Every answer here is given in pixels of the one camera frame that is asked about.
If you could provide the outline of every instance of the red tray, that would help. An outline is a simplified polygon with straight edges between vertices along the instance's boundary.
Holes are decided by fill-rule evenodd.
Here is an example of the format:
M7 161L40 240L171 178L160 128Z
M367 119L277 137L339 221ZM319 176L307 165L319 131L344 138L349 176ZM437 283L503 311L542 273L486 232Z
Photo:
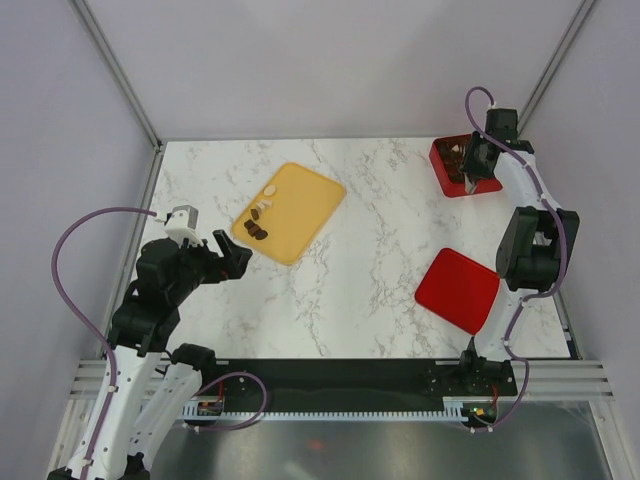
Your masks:
M496 272L455 250L443 248L424 276L415 299L426 309L475 335L487 321L499 285Z
M442 187L442 193L449 198L464 197L469 195L464 190L464 176L459 168L462 165L462 149L469 143L471 135L458 135L456 137L437 138L431 145L429 158ZM460 152L452 151L458 146ZM502 184L496 180L480 180L474 195L478 193L497 192L502 190Z

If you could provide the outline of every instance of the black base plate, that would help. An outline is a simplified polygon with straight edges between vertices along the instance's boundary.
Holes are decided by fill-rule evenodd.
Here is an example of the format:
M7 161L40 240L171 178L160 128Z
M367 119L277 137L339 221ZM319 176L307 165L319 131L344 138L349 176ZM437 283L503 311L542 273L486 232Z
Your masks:
M313 359L217 360L213 378L245 371L258 376L269 392L267 412L418 412L442 411L443 397L515 396L513 369L496 377L463 375L457 360ZM217 395L214 386L210 394ZM224 382L225 412L256 411L262 393L252 381Z

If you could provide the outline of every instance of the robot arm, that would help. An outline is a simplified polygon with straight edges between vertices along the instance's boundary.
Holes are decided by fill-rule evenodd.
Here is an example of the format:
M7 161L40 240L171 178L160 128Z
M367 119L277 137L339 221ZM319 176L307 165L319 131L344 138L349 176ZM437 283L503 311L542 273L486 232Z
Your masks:
M517 125L516 110L491 108L487 111L485 132L516 151L524 164L474 132L461 167L468 193L475 191L479 180L496 178L516 206L496 254L500 288L485 325L475 337L475 347L480 354L499 360L509 358L503 336L516 310L530 295L548 291L560 273L559 232L547 208L553 208L562 222L567 240L567 264L580 225L578 214L562 210L549 194L540 179L533 148L518 137ZM536 244L536 234L542 234L546 242ZM522 325L530 308L525 305L516 326ZM517 334L514 329L511 339Z
M190 206L175 208L161 217L168 238L142 247L136 262L138 278L114 313L107 337L117 365L115 386L111 386L108 364L78 449L67 468L51 472L49 480L149 478L164 437L182 406L201 387L201 371L215 360L215 354L202 347L183 346L174 354L161 388L140 412L145 388L180 321L178 307L203 283L241 278L252 256L251 250L233 244L222 230L214 231L213 236L223 255L211 252L195 233L197 214ZM105 402L109 403L106 414Z

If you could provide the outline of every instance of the marble table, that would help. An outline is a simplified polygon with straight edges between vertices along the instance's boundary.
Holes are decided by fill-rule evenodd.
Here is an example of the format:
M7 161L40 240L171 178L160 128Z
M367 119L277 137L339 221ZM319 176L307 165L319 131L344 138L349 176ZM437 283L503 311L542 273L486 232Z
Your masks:
M170 347L227 358L457 357L469 335L417 305L436 254L451 247L489 268L511 217L504 192L450 199L428 159L432 138L172 142L152 209L190 204L198 232L232 222L285 162L340 183L347 195L291 267L255 253L240 281L202 286L181 306ZM143 244L164 236L148 221ZM516 340L528 357L567 357L552 299Z

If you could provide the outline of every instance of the red cutting board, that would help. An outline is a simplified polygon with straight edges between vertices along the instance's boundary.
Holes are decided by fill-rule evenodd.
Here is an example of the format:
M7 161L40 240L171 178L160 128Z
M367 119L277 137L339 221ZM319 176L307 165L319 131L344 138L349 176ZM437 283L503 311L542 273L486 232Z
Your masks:
M433 313L475 335L498 293L498 274L461 253L443 248L436 255L415 299Z

